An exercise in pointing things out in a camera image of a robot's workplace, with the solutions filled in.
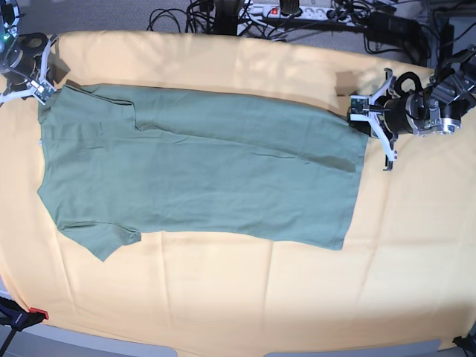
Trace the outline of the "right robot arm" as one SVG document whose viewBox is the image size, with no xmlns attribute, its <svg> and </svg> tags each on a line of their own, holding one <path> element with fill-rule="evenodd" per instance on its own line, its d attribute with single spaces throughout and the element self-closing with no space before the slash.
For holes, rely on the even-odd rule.
<svg viewBox="0 0 476 357">
<path fill-rule="evenodd" d="M 20 34 L 22 17 L 17 1 L 1 1 L 1 75 L 16 86 L 36 79 L 48 44 L 43 33 Z"/>
</svg>

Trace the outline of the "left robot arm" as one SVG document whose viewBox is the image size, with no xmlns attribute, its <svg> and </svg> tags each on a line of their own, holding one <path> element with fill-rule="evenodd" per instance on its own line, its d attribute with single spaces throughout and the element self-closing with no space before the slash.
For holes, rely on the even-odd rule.
<svg viewBox="0 0 476 357">
<path fill-rule="evenodd" d="M 405 134 L 450 135 L 461 127 L 462 117 L 475 107 L 475 46 L 446 57 L 424 87 L 408 71 L 396 77 L 387 68 L 385 83 L 368 97 L 350 98 L 348 121 L 374 138 L 370 119 L 375 118 L 385 137 L 395 141 Z"/>
</svg>

